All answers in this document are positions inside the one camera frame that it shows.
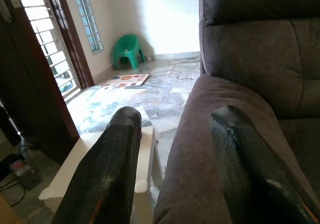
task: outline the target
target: sofa backrest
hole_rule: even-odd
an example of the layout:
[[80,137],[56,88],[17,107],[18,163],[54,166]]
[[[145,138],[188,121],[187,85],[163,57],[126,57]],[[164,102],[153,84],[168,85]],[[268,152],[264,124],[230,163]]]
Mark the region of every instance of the sofa backrest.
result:
[[320,117],[320,0],[199,0],[204,70],[278,118]]

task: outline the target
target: white wall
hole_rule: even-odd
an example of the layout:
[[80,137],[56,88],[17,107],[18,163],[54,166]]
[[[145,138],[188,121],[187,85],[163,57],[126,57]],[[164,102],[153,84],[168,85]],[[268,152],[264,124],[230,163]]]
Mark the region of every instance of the white wall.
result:
[[100,82],[106,79],[108,75],[107,70],[112,65],[110,55],[116,40],[109,3],[107,0],[90,0],[104,48],[102,51],[93,54],[75,2],[76,0],[67,1],[93,80],[95,83]]
[[109,0],[115,35],[138,34],[146,55],[199,51],[198,1]]

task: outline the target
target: gray sofa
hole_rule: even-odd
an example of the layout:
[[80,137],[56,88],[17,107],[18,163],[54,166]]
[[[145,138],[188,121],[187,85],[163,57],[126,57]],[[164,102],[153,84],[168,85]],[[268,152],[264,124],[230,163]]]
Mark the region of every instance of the gray sofa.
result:
[[199,0],[201,70],[154,211],[158,224],[231,224],[210,114],[234,105],[319,205],[320,0]]

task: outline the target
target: white side table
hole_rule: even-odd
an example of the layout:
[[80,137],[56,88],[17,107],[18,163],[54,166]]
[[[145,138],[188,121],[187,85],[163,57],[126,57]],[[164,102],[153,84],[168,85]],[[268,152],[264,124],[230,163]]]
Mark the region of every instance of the white side table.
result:
[[[56,213],[79,162],[96,143],[102,132],[81,134],[50,185],[39,195],[39,200]],[[151,176],[156,187],[161,187],[163,173],[155,131],[152,126],[142,128],[133,204],[140,224],[153,223],[154,203],[150,193]]]

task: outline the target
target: wooden door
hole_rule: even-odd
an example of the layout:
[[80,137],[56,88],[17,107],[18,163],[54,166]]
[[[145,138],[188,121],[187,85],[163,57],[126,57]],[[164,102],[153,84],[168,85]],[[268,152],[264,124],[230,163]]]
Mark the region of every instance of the wooden door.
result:
[[12,20],[0,16],[1,100],[21,135],[62,164],[79,134],[24,8],[3,1]]

